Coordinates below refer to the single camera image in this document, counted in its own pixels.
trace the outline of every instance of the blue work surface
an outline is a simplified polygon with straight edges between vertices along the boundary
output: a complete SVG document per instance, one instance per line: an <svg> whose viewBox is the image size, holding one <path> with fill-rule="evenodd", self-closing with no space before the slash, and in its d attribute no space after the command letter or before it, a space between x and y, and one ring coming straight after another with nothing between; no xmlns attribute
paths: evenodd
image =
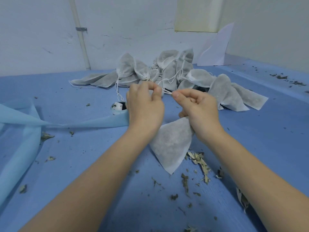
<svg viewBox="0 0 309 232"><path fill-rule="evenodd" d="M214 75L227 74L232 82L269 97L260 111L219 111L221 124L253 155L309 196L309 94L305 93L309 86L294 85L269 74L293 73L291 80L303 79L304 84L309 84L309 76L250 60L241 66L200 68ZM33 98L41 119L52 123L109 116L110 106L117 100L114 88L79 89L68 83L68 80L90 73L93 71L2 77L0 103L21 97ZM126 91L120 88L122 95ZM163 101L166 107L164 123L177 120L181 111L179 105L170 95L164 95ZM114 143L126 127L48 128L44 131L55 137L40 145L37 162L1 208L1 231L15 232L21 228ZM9 139L6 133L0 134L0 171L10 159L2 150L14 149L14 146L15 140ZM200 181L202 171L189 159L183 160L170 176L147 146L133 164L100 230L176 232L190 225L198 231L265 231L252 207L244 213L231 178L227 174L222 180L215 178L220 164L210 150L196 137L191 149L205 152L205 161L213 170L208 175L211 179L208 185ZM45 162L49 156L56 160ZM182 186L181 173L189 176L190 198ZM161 185L154 185L152 178ZM24 184L28 185L28 191L19 194L16 189ZM170 200L172 194L178 194L178 199Z"/></svg>

